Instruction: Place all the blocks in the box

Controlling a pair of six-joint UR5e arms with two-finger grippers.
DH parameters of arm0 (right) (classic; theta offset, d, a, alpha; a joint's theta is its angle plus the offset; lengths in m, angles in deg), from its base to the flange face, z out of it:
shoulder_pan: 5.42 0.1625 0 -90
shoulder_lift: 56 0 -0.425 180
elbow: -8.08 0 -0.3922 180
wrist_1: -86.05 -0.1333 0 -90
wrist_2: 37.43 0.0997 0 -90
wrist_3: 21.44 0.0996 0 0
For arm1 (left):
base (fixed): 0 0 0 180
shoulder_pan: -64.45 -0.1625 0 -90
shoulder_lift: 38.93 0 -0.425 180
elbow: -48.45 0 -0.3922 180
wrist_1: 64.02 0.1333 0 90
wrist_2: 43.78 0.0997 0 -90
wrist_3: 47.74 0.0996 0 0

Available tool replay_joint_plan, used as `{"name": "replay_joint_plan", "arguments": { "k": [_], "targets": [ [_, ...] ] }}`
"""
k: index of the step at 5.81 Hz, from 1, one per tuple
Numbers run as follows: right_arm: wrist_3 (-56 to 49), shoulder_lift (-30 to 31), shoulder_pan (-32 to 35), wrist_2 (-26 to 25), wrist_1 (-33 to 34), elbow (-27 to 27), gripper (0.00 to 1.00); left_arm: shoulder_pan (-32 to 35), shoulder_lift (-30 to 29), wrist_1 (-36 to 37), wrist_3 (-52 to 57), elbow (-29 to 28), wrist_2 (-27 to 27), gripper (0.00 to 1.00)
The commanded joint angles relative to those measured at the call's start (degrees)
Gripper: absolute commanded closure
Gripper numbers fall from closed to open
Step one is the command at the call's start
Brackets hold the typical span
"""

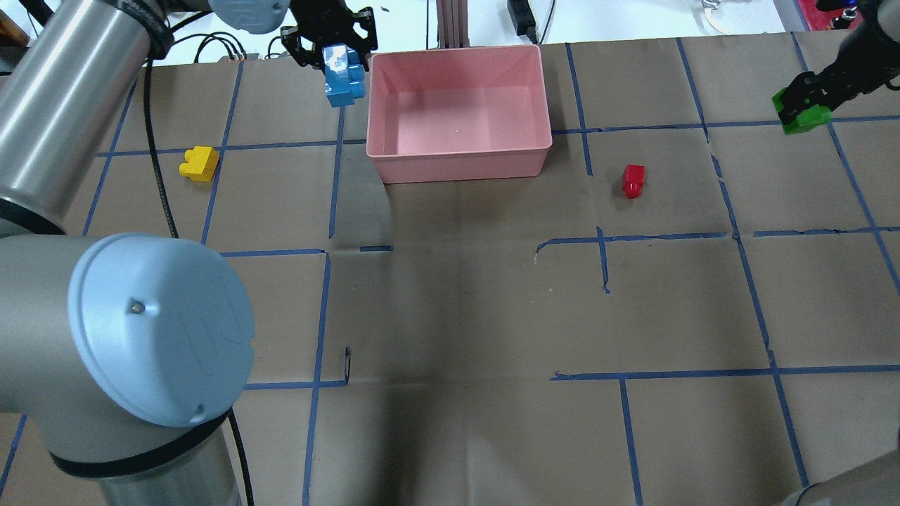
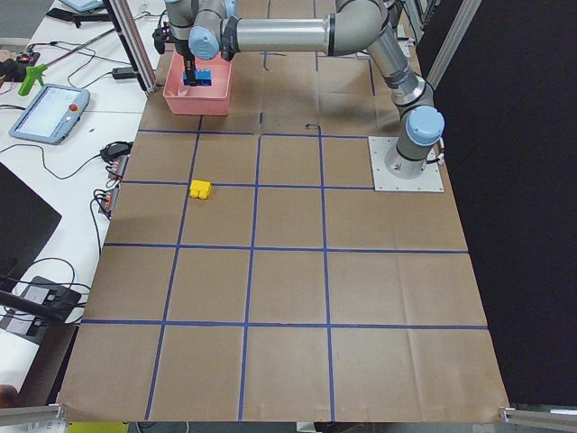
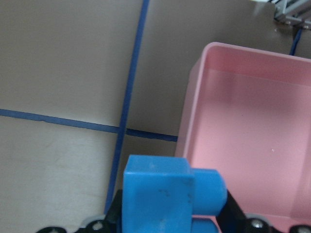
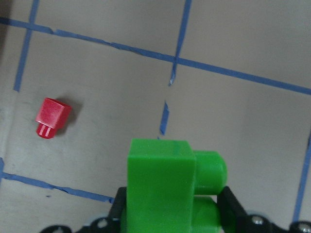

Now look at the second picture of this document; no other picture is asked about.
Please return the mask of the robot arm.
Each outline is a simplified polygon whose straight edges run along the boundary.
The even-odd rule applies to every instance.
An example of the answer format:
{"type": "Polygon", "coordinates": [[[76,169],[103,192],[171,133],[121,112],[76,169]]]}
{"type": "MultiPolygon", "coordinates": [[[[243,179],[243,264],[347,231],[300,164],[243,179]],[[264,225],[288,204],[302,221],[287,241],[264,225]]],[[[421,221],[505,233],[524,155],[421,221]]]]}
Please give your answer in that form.
{"type": "Polygon", "coordinates": [[[329,57],[366,51],[391,92],[401,129],[385,163],[389,172],[414,179],[431,163],[444,117],[434,107],[434,90],[411,68],[398,44],[394,1],[338,1],[324,18],[242,18],[234,1],[168,1],[168,21],[152,38],[158,53],[171,43],[184,60],[186,83],[194,85],[196,60],[230,61],[239,52],[320,51],[329,57]]]}

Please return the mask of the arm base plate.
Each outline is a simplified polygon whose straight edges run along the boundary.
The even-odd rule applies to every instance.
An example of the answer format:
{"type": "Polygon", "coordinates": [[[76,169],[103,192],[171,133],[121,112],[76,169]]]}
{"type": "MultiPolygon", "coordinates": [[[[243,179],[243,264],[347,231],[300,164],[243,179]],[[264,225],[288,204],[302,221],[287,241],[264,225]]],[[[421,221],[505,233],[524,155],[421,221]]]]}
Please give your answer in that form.
{"type": "Polygon", "coordinates": [[[397,137],[368,137],[374,189],[393,193],[443,193],[438,164],[404,159],[398,153],[397,140],[397,137]]]}

